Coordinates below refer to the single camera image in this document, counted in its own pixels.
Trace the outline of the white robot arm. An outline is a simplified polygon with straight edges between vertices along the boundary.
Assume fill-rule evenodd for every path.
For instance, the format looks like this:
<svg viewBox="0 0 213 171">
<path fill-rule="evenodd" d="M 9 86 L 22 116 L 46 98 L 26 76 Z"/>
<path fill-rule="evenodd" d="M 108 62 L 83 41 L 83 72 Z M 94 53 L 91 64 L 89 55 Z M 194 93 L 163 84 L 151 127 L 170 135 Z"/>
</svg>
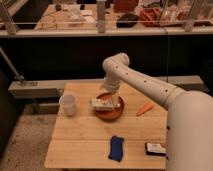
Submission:
<svg viewBox="0 0 213 171">
<path fill-rule="evenodd" d="M 114 93 L 124 81 L 168 111 L 165 170 L 213 171 L 213 97 L 135 71 L 129 63 L 125 53 L 106 58 L 104 88 Z"/>
</svg>

